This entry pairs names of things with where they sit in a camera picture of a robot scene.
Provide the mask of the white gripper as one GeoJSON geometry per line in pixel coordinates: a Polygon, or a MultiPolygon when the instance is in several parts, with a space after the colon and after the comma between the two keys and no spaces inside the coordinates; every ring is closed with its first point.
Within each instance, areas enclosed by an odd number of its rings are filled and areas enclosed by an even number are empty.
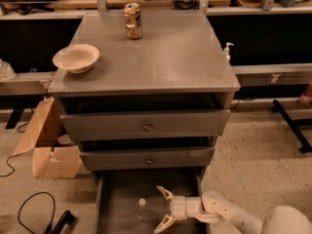
{"type": "Polygon", "coordinates": [[[203,205],[200,197],[175,196],[171,191],[161,185],[156,188],[170,202],[171,214],[166,214],[162,221],[154,229],[154,234],[161,234],[171,227],[176,220],[196,218],[200,220],[203,216],[203,205]]]}

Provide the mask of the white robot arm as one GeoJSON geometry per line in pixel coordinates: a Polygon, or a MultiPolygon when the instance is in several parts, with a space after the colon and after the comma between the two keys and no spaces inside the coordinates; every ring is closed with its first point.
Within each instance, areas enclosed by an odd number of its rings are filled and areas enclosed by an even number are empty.
{"type": "Polygon", "coordinates": [[[312,222],[305,214],[290,206],[277,206],[261,220],[215,191],[205,191],[197,197],[186,197],[174,195],[160,185],[156,188],[169,202],[170,214],[163,217],[154,229],[155,234],[188,218],[195,218],[203,223],[218,223],[224,218],[241,234],[312,234],[312,222]]]}

